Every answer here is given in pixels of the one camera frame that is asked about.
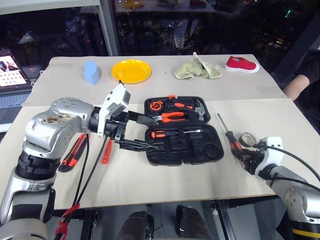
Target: green cloth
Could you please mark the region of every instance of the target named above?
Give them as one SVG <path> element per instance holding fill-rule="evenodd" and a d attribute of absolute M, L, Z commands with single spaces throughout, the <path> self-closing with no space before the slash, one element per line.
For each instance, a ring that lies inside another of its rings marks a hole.
<path fill-rule="evenodd" d="M 211 63 L 202 61 L 194 52 L 194 58 L 182 64 L 175 72 L 177 79 L 192 80 L 194 76 L 202 76 L 207 79 L 216 79 L 222 77 L 219 71 L 220 66 L 212 66 Z"/>

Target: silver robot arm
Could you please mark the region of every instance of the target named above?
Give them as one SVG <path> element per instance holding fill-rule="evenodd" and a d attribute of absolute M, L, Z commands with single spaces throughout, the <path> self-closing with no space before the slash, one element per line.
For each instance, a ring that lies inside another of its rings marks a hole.
<path fill-rule="evenodd" d="M 282 152 L 264 146 L 283 149 L 280 137 L 265 137 L 253 146 L 258 151 L 248 150 L 238 158 L 249 173 L 266 180 L 266 184 L 282 199 L 294 239 L 320 239 L 320 192 L 292 180 L 273 179 L 289 178 L 307 183 L 298 174 L 281 166 Z"/>
<path fill-rule="evenodd" d="M 29 121 L 22 153 L 1 202 L 0 240 L 47 239 L 44 223 L 54 210 L 56 170 L 76 133 L 98 132 L 99 136 L 113 139 L 120 148 L 132 151 L 152 147 L 144 141 L 124 138 L 128 120 L 157 124 L 143 114 L 123 112 L 129 100 L 130 94 L 119 83 L 101 108 L 73 97 L 63 97 Z"/>

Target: pliers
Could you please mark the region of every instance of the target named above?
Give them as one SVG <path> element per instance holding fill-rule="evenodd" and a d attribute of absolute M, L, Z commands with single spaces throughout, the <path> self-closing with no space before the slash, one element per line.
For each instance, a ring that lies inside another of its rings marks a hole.
<path fill-rule="evenodd" d="M 155 121 L 161 121 L 164 124 L 170 123 L 170 122 L 177 122 L 177 121 L 184 121 L 185 118 L 173 118 L 172 117 L 183 117 L 185 115 L 184 112 L 180 111 L 174 111 L 169 113 L 162 113 L 160 116 L 152 116 L 151 118 Z"/>

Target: laptop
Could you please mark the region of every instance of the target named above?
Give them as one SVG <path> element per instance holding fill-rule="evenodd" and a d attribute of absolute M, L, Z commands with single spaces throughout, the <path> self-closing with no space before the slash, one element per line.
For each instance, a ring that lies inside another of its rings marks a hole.
<path fill-rule="evenodd" d="M 0 133 L 8 131 L 32 86 L 10 50 L 0 51 Z"/>

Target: metal shaft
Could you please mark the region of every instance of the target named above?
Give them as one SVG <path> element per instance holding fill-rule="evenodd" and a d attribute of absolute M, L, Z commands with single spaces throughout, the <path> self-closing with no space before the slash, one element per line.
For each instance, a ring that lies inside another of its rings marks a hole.
<path fill-rule="evenodd" d="M 202 132 L 201 129 L 194 130 L 194 131 L 184 131 L 183 133 L 184 133 L 184 134 L 187 134 L 187 133 L 200 133 L 200 132 Z"/>
<path fill-rule="evenodd" d="M 222 120 L 222 118 L 221 118 L 220 114 L 218 113 L 217 115 L 218 115 L 218 118 L 220 119 L 220 121 L 221 121 L 221 123 L 222 123 L 223 127 L 224 127 L 224 128 L 225 128 L 225 130 L 226 130 L 225 132 L 229 132 L 229 130 L 228 130 L 228 128 L 227 128 L 227 126 L 226 126 L 225 122 Z"/>

